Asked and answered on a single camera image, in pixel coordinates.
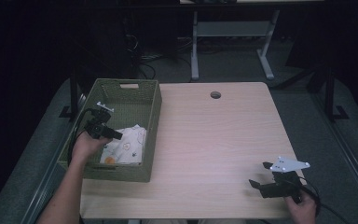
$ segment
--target grommet hole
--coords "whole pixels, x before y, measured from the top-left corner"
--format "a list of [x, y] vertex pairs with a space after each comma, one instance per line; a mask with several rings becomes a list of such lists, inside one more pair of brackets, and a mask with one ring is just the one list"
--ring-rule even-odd
[[222, 94], [218, 91], [213, 91], [211, 92], [211, 97], [214, 99], [219, 99], [220, 97], [222, 97]]

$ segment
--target person's hand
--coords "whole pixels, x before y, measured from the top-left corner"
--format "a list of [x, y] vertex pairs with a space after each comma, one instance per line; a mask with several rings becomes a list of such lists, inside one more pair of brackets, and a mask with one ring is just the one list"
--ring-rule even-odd
[[315, 224], [316, 202], [303, 190], [301, 193], [301, 203], [297, 204], [292, 197], [285, 197], [287, 207], [289, 208], [292, 220], [296, 224]]
[[96, 153], [103, 145], [111, 142], [112, 139], [101, 137], [100, 139], [92, 138], [87, 132], [81, 133], [74, 145], [72, 152], [72, 162], [86, 164], [90, 156]]

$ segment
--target wooden table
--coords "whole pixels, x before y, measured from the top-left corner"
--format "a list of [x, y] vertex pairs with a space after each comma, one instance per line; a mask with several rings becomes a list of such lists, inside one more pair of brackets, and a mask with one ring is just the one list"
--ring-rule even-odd
[[[272, 183], [262, 162], [295, 159], [264, 83], [160, 84], [150, 183], [83, 181], [83, 218], [279, 218], [248, 179]], [[220, 99], [211, 97], [221, 93]]]

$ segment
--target dark background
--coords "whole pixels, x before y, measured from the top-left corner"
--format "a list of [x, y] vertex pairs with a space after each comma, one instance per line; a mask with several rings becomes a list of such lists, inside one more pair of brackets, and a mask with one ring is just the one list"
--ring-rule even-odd
[[[83, 91], [96, 77], [136, 77], [142, 52], [127, 51], [131, 42], [125, 34], [136, 34], [144, 46], [172, 57], [174, 49], [164, 46], [190, 36], [188, 12], [180, 20], [174, 13], [136, 12], [126, 21], [121, 16], [129, 12], [73, 10], [79, 6], [75, 1], [0, 1], [0, 190], [68, 77], [76, 74]], [[332, 66], [358, 104], [358, 1], [327, 1], [303, 12], [286, 7], [274, 34], [296, 40], [288, 65]]]

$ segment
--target table leg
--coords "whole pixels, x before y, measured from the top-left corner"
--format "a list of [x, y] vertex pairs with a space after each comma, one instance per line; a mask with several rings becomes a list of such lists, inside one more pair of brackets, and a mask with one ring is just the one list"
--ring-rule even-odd
[[191, 52], [191, 79], [199, 80], [199, 60], [197, 58], [197, 11], [193, 20], [193, 50]]
[[267, 34], [266, 34], [266, 43], [264, 44], [262, 49], [257, 50], [257, 56], [261, 62], [261, 66], [263, 66], [264, 73], [266, 74], [266, 78], [268, 80], [274, 79], [274, 75], [269, 66], [269, 61], [266, 58], [267, 50], [269, 49], [269, 43], [271, 42], [272, 35], [274, 34], [275, 24], [278, 20], [279, 10], [274, 11], [272, 15], [271, 21], [268, 26]]

